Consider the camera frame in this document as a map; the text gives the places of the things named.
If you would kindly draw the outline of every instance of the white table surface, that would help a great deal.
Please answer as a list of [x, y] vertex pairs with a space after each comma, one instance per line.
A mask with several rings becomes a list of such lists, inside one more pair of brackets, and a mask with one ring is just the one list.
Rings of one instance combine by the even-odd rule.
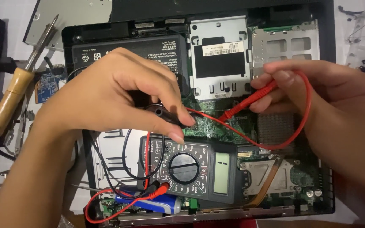
[[[0, 0], [0, 18], [4, 21], [8, 21], [7, 25], [7, 56], [14, 59], [27, 59], [32, 52], [32, 46], [29, 46], [22, 42], [26, 28], [28, 26], [29, 19], [32, 15], [34, 6], [37, 0]], [[348, 22], [349, 16], [340, 13], [337, 10], [337, 6], [342, 5], [346, 10], [349, 11], [361, 11], [365, 9], [365, 0], [335, 0], [335, 26], [336, 26], [336, 52], [337, 52], [337, 63], [345, 64], [346, 55], [349, 50], [349, 45], [346, 43], [346, 37], [351, 34], [354, 21]], [[44, 50], [41, 55], [46, 56], [48, 50]], [[37, 68], [42, 63], [42, 58], [36, 64]], [[64, 55], [62, 52], [54, 52], [51, 62], [53, 64], [64, 64]], [[0, 83], [3, 84], [3, 91], [6, 90], [12, 75], [5, 74], [0, 76]], [[31, 98], [29, 104], [29, 110], [38, 110], [40, 105], [36, 105], [34, 98]], [[13, 151], [15, 147], [15, 139], [8, 147], [10, 151]], [[8, 170], [12, 162], [0, 156], [0, 172]], [[2, 184], [4, 178], [0, 176], [0, 184]], [[82, 214], [84, 206], [90, 199], [90, 193], [87, 190], [76, 189], [68, 186], [70, 183], [87, 185], [87, 173], [85, 171], [85, 164], [80, 162], [77, 165], [77, 169], [69, 174], [67, 178], [67, 188], [64, 197], [64, 209], [74, 212], [74, 214]], [[291, 218], [277, 218], [279, 220], [325, 220], [335, 221], [341, 223], [352, 224], [356, 222], [363, 222], [364, 218], [357, 216], [352, 212], [345, 204], [339, 199], [336, 199], [336, 212], [331, 215], [314, 215], [314, 216], [302, 216], [302, 217], [291, 217]]]

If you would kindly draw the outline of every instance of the blue capacitor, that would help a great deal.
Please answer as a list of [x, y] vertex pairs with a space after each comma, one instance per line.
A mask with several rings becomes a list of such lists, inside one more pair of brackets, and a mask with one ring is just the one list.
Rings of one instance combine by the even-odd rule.
[[[130, 203], [133, 200], [125, 200], [115, 195], [115, 201], [119, 203]], [[144, 208], [146, 210], [152, 210], [154, 212], [162, 212], [165, 214], [175, 215], [181, 210], [181, 200], [175, 195], [159, 195], [154, 199], [142, 199], [138, 200], [135, 206]]]

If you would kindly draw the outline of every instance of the barcode sticker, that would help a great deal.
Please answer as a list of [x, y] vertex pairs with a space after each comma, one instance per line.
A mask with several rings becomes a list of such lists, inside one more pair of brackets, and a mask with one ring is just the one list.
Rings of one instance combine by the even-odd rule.
[[202, 53], [204, 56], [223, 55], [244, 51], [243, 41], [202, 46]]

